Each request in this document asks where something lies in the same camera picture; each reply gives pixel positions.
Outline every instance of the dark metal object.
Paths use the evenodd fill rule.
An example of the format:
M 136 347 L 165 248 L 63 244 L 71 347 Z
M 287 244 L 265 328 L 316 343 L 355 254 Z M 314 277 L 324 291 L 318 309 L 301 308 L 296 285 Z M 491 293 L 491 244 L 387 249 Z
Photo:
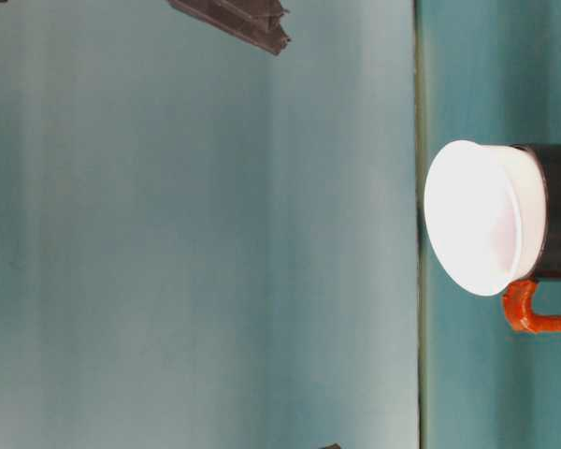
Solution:
M 278 55 L 291 41 L 281 27 L 280 0 L 168 0 L 170 6 Z
M 532 154 L 542 171 L 547 230 L 530 278 L 561 279 L 561 145 L 516 145 Z

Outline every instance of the orange mug handle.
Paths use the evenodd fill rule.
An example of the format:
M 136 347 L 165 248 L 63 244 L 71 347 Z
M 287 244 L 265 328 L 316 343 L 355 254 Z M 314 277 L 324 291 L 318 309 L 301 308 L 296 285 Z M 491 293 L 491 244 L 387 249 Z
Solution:
M 503 295 L 503 310 L 513 330 L 539 334 L 561 332 L 561 315 L 537 315 L 532 311 L 532 297 L 539 283 L 533 280 L 512 282 Z

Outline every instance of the teal wall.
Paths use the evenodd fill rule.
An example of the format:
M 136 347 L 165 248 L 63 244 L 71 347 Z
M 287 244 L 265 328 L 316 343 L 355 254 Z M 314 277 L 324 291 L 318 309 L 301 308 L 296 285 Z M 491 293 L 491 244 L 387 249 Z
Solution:
M 561 143 L 561 1 L 421 0 L 421 174 L 448 141 Z M 424 243 L 424 447 L 561 448 L 561 335 L 511 332 Z M 536 307 L 561 312 L 561 283 Z
M 164 0 L 0 5 L 0 448 L 265 446 L 268 71 Z
M 269 447 L 417 448 L 412 5 L 286 3 Z
M 412 8 L 0 5 L 0 448 L 417 446 Z

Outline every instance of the mug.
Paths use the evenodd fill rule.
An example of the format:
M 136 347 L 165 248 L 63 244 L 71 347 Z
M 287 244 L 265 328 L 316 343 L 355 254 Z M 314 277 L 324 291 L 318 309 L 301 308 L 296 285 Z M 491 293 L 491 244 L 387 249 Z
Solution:
M 505 290 L 516 331 L 561 332 L 561 315 L 532 311 L 539 280 L 561 280 L 561 145 L 446 145 L 428 171 L 424 217 L 457 284 L 480 296 Z

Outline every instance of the background wall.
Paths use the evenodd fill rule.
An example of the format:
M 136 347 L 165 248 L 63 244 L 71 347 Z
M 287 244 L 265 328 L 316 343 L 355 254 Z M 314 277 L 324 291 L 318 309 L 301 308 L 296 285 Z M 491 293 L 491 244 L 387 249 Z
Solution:
M 0 447 L 417 444 L 412 10 L 0 5 Z
M 265 446 L 268 66 L 165 1 L 0 5 L 0 448 Z
M 422 0 L 418 33 L 421 174 L 457 138 L 561 143 L 561 1 Z M 561 447 L 561 335 L 514 334 L 424 251 L 424 447 Z M 560 313 L 561 282 L 535 302 Z
M 412 8 L 288 1 L 272 69 L 271 448 L 417 447 Z

